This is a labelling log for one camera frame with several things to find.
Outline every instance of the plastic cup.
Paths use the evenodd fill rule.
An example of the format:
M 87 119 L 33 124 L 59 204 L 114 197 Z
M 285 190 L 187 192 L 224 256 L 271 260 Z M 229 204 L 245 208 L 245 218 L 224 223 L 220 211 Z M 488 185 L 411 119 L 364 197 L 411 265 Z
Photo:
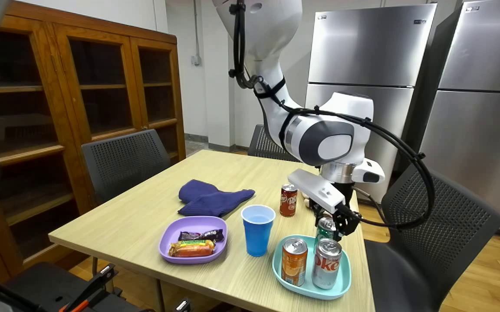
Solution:
M 246 206 L 241 211 L 245 222 L 246 251 L 252 256 L 267 253 L 269 234 L 276 213 L 269 206 Z

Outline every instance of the stainless steel refrigerator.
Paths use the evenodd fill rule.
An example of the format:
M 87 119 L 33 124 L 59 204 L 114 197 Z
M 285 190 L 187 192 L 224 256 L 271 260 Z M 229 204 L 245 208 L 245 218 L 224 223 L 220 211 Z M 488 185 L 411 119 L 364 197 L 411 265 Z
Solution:
M 333 92 L 373 98 L 373 123 L 401 137 L 420 72 L 436 3 L 316 12 L 307 105 Z M 366 156 L 385 170 L 385 182 L 359 185 L 382 201 L 396 147 L 371 133 Z
M 500 0 L 463 1 L 437 26 L 427 76 L 425 163 L 500 209 Z

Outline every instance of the table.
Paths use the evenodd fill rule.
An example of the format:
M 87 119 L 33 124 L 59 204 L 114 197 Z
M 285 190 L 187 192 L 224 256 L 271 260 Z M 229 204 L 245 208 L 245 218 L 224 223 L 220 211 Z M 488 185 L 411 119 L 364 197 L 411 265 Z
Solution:
M 205 149 L 55 228 L 50 241 L 246 310 L 375 310 L 361 227 L 342 239 L 352 268 L 352 286 L 342 298 L 300 296 L 272 275 L 272 251 L 283 237 L 314 235 L 314 215 L 304 208 L 302 197 L 295 216 L 278 215 L 267 254 L 246 254 L 239 209 L 257 202 L 278 209 L 279 189 L 297 168 L 314 171 L 295 161 Z M 226 216 L 229 242 L 222 256 L 205 265 L 172 265 L 160 256 L 158 244 L 168 223 L 180 218 L 177 194 L 191 178 L 220 190 L 253 189 L 255 196 Z

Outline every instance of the aluminum can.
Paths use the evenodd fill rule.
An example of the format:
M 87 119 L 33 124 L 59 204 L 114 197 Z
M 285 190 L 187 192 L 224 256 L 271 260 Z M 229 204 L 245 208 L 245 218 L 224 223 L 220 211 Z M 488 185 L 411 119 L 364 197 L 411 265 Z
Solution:
M 283 244 L 281 277 L 300 286 L 305 275 L 307 244 L 300 237 L 290 237 Z
M 323 237 L 316 246 L 316 258 L 312 268 L 312 282 L 316 287 L 331 289 L 337 275 L 338 275 L 338 263 L 340 263 L 342 248 L 335 239 Z
M 323 237 L 335 239 L 335 235 L 337 235 L 337 225 L 335 225 L 333 218 L 331 216 L 321 216 L 318 220 L 316 246 L 319 244 L 319 239 L 323 239 Z
M 281 187 L 281 204 L 279 204 L 279 213 L 283 216 L 293 216 L 297 211 L 297 187 L 292 183 L 286 183 Z

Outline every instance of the wall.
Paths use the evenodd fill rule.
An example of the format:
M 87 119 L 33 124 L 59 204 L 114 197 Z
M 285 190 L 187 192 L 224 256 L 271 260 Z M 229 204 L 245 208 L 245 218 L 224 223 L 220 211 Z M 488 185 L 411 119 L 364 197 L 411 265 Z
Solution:
M 208 52 L 203 53 L 200 67 L 191 64 L 191 55 L 194 55 L 193 1 L 167 0 L 168 26 L 179 40 L 186 133 L 208 137 L 212 144 L 226 147 L 248 145 L 253 126 L 262 123 L 260 107 L 250 90 L 241 90 L 233 81 L 226 86 L 224 78 L 227 76 L 231 60 L 231 40 L 222 29 L 219 15 L 212 10 L 212 0 L 198 0 L 198 3 L 200 10 L 203 10 L 196 17 L 201 50 L 206 48 Z M 281 66 L 292 97 L 305 104 L 316 12 L 413 3 L 425 3 L 425 0 L 302 0 L 302 24 L 281 53 Z M 455 8 L 455 3 L 456 0 L 439 0 L 436 22 L 446 17 Z M 206 27 L 206 24 L 217 24 L 220 29 Z
M 165 0 L 19 0 L 167 33 Z

